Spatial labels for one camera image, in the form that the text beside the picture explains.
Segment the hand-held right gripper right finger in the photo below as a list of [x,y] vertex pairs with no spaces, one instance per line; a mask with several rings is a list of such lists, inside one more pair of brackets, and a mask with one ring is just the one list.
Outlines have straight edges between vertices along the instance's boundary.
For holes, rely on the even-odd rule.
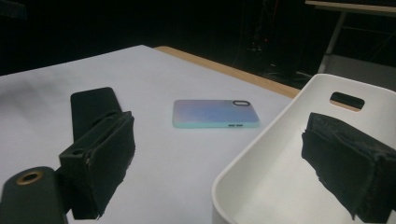
[[396,211],[396,150],[353,126],[312,113],[302,158],[354,218],[385,223]]

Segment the white plastic bin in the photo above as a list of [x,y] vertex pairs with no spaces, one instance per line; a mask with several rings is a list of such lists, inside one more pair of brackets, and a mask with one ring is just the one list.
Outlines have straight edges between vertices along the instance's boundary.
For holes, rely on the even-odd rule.
[[302,156],[311,113],[340,119],[396,149],[396,92],[314,76],[216,178],[212,224],[368,224],[352,217]]

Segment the iridescent pastel phone case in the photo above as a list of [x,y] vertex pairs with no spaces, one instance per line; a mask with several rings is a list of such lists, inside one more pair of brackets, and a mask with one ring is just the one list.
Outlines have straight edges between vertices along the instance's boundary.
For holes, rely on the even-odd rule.
[[260,125],[253,105],[244,100],[176,100],[172,122],[182,129],[255,128]]

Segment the white table mat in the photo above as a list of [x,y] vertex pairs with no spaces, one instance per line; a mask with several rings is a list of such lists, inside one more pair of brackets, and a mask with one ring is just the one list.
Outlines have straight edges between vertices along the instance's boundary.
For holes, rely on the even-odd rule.
[[[59,166],[73,142],[70,96],[110,87],[134,116],[134,159],[105,213],[70,224],[211,224],[211,187],[290,98],[145,46],[0,77],[0,191],[16,173]],[[178,99],[252,103],[257,128],[178,129]]]

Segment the white metal frame table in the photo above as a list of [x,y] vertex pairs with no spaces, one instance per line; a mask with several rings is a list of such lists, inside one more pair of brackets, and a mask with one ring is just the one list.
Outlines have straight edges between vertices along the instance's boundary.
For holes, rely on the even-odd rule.
[[332,37],[318,68],[319,73],[324,73],[328,67],[348,12],[396,17],[396,0],[304,0],[304,2],[317,9],[340,12]]

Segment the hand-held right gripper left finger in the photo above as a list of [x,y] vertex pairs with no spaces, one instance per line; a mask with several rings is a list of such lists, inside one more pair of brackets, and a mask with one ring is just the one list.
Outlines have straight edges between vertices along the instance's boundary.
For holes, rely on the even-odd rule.
[[135,151],[134,117],[127,112],[100,120],[59,156],[65,208],[75,219],[97,219],[126,176]]

